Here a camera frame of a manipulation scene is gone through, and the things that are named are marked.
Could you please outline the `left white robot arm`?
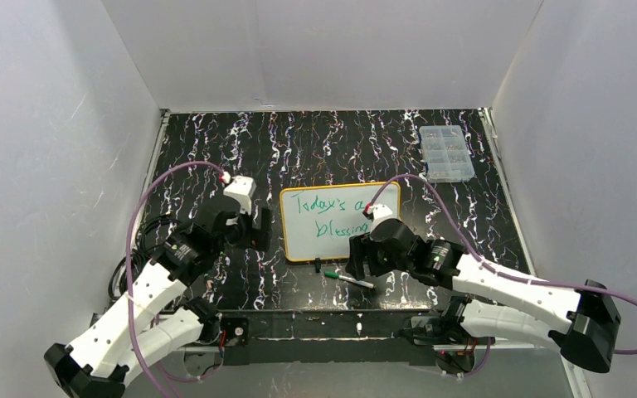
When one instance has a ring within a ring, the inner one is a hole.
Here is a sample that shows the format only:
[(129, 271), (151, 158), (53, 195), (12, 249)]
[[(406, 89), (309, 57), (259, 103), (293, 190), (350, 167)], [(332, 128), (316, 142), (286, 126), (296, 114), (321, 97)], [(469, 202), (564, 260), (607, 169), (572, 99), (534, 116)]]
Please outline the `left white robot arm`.
[(44, 361), (69, 397), (121, 397), (151, 365), (176, 349), (219, 333), (219, 312), (204, 298), (183, 303), (172, 316), (153, 320), (228, 248), (268, 250), (271, 211), (260, 224), (238, 211), (216, 211), (181, 224), (156, 249), (131, 287), (85, 332), (68, 344), (55, 343)]

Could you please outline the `green whiteboard marker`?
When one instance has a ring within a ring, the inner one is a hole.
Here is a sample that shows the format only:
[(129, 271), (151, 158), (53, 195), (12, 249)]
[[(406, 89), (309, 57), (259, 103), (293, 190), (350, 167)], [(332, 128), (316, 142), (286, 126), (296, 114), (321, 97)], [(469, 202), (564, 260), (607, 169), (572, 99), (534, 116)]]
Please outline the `green whiteboard marker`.
[(370, 283), (370, 282), (367, 282), (367, 281), (363, 281), (363, 280), (357, 280), (357, 279), (354, 279), (352, 277), (348, 277), (348, 276), (342, 275), (342, 274), (339, 274), (339, 275), (340, 275), (340, 279), (336, 279), (336, 280), (342, 280), (344, 282), (348, 282), (350, 284), (354, 284), (354, 285), (363, 287), (365, 289), (374, 289), (375, 288), (375, 285), (373, 283)]

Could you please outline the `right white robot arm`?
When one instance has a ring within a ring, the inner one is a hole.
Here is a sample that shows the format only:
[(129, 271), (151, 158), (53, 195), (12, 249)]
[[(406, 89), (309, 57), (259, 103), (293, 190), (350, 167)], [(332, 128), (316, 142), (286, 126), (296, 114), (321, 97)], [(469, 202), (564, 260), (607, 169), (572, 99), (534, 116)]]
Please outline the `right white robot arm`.
[(526, 342), (584, 370), (611, 369), (621, 316), (602, 284), (588, 279), (581, 287), (557, 287), (478, 260), (454, 242), (424, 240), (396, 218), (351, 237), (349, 251), (346, 271), (354, 279), (399, 270), (460, 293), (440, 320), (444, 332)]

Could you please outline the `yellow framed whiteboard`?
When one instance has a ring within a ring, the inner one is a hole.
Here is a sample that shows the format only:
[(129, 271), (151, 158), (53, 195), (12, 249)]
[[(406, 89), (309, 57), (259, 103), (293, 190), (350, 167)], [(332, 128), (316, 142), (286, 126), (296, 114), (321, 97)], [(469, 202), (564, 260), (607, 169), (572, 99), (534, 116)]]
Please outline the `yellow framed whiteboard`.
[(383, 185), (364, 182), (282, 190), (285, 258), (295, 263), (346, 259), (349, 238), (369, 232), (372, 222), (363, 211)]

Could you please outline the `green marker cap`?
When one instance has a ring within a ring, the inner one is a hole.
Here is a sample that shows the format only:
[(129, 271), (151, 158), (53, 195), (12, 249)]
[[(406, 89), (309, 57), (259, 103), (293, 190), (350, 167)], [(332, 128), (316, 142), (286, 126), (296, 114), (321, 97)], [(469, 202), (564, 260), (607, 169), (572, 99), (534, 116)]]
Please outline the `green marker cap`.
[(340, 279), (340, 275), (332, 271), (324, 271), (323, 275), (330, 279)]

